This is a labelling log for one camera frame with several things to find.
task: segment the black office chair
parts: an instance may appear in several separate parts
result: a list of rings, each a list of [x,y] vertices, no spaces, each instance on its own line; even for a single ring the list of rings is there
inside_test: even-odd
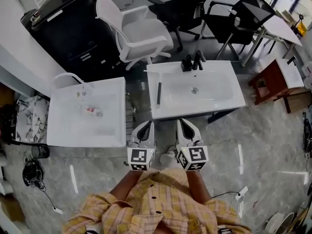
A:
[[[157,15],[168,28],[174,31],[180,46],[178,52],[183,50],[180,31],[195,36],[198,40],[200,34],[189,31],[201,25],[205,15],[204,2],[206,0],[170,0],[163,2],[161,0],[148,0],[153,5],[149,6],[150,11]]]
[[[232,12],[228,16],[211,15],[211,8],[220,4],[221,6],[232,7]],[[230,49],[238,56],[232,44],[243,44],[243,48],[239,54],[242,53],[246,45],[249,45],[253,36],[258,32],[258,29],[275,15],[275,11],[264,0],[240,0],[236,4],[229,4],[224,2],[212,1],[209,5],[207,14],[204,16],[204,25],[201,30],[203,38],[214,38],[219,43],[223,43],[222,48],[216,55],[217,59],[228,45]],[[234,26],[235,18],[240,18],[238,27]],[[213,37],[205,36],[203,34],[205,26],[208,25],[213,33]]]

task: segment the plaid shirt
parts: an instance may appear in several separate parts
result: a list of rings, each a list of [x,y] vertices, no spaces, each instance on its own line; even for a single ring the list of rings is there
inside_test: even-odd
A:
[[[100,233],[152,234],[160,221],[174,233],[217,234],[218,225],[225,225],[235,234],[251,234],[226,202],[193,200],[181,169],[144,172],[125,201],[109,193],[89,195],[63,233],[84,234],[100,226]]]

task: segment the sink basin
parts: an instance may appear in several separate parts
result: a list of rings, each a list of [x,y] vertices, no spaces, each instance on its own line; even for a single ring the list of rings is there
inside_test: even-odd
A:
[[[125,79],[88,83],[91,93],[82,100],[82,85],[57,89],[52,93],[47,128],[47,144],[64,147],[123,147],[126,145]],[[99,109],[97,118],[85,107]]]
[[[199,115],[246,106],[230,61],[203,62],[204,70],[182,72],[180,62],[147,65],[153,119]],[[162,74],[160,107],[156,105]]]

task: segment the white chair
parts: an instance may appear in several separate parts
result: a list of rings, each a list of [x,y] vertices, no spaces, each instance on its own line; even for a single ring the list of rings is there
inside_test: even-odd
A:
[[[162,51],[173,48],[174,43],[165,25],[157,19],[146,19],[149,9],[141,6],[121,12],[111,0],[97,0],[97,18],[116,30],[115,38],[120,60],[129,62],[129,70],[137,61],[171,55]]]

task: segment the tiled floor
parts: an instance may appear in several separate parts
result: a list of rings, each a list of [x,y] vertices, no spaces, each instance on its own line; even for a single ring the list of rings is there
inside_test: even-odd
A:
[[[114,1],[120,8],[126,3],[132,3],[132,0]],[[135,0],[129,8],[143,4],[147,2]],[[195,42],[192,38],[183,35],[185,49],[180,54],[173,50],[170,61],[181,60],[187,53],[194,51]],[[207,59],[220,47],[210,40],[203,40],[200,45]],[[277,47],[276,51],[283,51],[282,46]],[[223,59],[232,57],[230,51],[222,56]],[[246,69],[236,67],[235,71],[237,74],[253,73],[253,60],[249,66]],[[126,77],[127,91],[137,107],[137,124],[151,119],[147,77],[142,72],[144,67],[145,64],[141,63],[141,67],[135,67]],[[302,112],[287,114],[283,100],[254,106],[253,92],[247,85],[252,76],[237,77],[247,107],[212,124],[207,123],[207,117],[195,117],[190,121],[200,129],[204,143],[208,145],[209,163],[201,174],[210,193],[217,195],[239,191],[248,186],[242,218],[254,233],[261,233],[265,221],[274,213],[296,211],[307,201],[306,192],[310,182],[304,185],[303,175],[282,173],[306,171],[302,151]],[[158,155],[153,165],[158,168],[157,158],[176,141],[174,121],[156,122],[156,141]],[[87,194],[110,191],[129,170],[123,164],[127,160],[126,148],[51,147],[50,157],[40,160],[40,163],[45,171],[46,192],[55,206],[64,211],[64,215],[59,215],[53,211],[43,192],[26,187],[23,183],[23,155],[24,152],[30,153],[31,147],[4,145],[4,149],[8,158],[8,165],[4,168],[5,176],[14,188],[27,225],[33,233],[59,233],[62,224],[75,213]],[[243,165],[239,150],[242,151]],[[75,171],[78,193],[72,184],[71,165]],[[234,195],[220,198],[231,202]],[[233,206],[238,209],[237,203],[233,202]]]

